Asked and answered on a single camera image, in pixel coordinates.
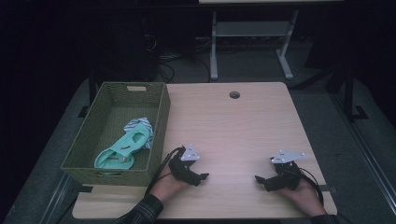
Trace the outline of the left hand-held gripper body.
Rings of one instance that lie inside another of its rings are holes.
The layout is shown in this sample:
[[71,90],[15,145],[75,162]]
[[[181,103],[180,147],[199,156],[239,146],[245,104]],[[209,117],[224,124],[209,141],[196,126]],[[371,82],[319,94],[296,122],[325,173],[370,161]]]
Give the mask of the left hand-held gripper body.
[[183,182],[199,182],[200,176],[190,169],[199,159],[193,144],[189,144],[188,147],[178,147],[176,152],[177,154],[168,164],[174,178]]

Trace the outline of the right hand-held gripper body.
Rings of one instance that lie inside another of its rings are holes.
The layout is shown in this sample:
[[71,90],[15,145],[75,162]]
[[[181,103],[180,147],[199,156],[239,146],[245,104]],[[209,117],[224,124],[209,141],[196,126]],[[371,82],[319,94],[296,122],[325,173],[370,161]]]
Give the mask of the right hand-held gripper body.
[[277,176],[269,178],[269,183],[275,186],[274,190],[297,188],[301,172],[295,161],[304,157],[303,152],[280,150],[276,156],[270,159],[277,173]]

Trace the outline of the mint green pet garment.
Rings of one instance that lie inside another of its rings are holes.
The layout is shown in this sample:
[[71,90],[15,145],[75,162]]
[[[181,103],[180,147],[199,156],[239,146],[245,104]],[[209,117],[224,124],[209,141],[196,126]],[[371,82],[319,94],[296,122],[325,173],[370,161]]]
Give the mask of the mint green pet garment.
[[145,148],[149,130],[142,124],[125,133],[111,147],[100,152],[93,166],[98,169],[128,170],[134,165],[134,156],[138,150]]

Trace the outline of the green woven storage basket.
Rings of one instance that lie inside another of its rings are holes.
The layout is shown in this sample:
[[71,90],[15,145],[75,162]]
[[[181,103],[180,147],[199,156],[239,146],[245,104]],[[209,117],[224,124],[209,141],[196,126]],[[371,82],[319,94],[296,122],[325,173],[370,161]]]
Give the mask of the green woven storage basket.
[[[164,83],[103,83],[61,169],[82,184],[148,186],[162,163],[170,105]],[[125,135],[129,121],[140,118],[152,125],[151,148],[134,153],[130,169],[96,168],[96,157]]]

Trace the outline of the person's left hand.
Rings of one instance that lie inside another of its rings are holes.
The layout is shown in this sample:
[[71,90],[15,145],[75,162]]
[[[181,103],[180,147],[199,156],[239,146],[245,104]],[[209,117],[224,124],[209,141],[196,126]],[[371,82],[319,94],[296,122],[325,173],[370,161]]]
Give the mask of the person's left hand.
[[160,179],[156,181],[149,193],[165,203],[188,186],[188,183],[175,179],[169,166],[165,165],[160,172]]

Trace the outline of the blue white striped cloth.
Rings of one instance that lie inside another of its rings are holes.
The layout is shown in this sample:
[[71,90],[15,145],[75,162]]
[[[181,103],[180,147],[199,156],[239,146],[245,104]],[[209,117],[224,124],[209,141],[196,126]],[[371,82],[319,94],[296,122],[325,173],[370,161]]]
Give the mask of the blue white striped cloth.
[[151,123],[149,122],[149,120],[146,117],[130,120],[124,126],[123,130],[126,133],[128,133],[129,131],[134,129],[139,124],[144,125],[148,129],[148,132],[149,132],[149,137],[148,137],[148,140],[146,141],[145,149],[152,149],[152,145],[153,145],[153,128],[152,128]]

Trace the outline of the black metal stand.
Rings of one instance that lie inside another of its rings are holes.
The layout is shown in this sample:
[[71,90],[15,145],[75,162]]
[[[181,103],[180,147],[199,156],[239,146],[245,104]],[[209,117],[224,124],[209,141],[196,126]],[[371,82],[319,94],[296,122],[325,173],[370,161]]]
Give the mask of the black metal stand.
[[353,104],[354,73],[345,63],[337,63],[330,69],[331,78],[326,85],[329,93],[343,94],[342,109],[350,122],[357,119],[368,119],[368,115],[360,105]]

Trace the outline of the dark computer tower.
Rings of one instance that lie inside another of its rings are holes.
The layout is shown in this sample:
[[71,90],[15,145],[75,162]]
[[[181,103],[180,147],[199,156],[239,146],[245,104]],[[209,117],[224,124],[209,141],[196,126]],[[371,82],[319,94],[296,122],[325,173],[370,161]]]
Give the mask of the dark computer tower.
[[92,64],[100,82],[150,82],[155,72],[150,65],[140,18],[129,11],[96,15],[86,28],[92,43]]

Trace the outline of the grey metal stand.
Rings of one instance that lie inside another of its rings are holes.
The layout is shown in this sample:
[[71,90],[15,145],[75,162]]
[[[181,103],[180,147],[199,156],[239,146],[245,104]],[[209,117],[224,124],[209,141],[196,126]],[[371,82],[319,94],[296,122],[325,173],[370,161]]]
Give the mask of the grey metal stand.
[[293,79],[293,74],[286,59],[286,53],[299,15],[298,10],[291,13],[287,21],[219,21],[218,13],[212,13],[210,79],[219,78],[217,61],[217,39],[219,37],[283,37],[284,43],[276,50],[276,56],[287,80]]

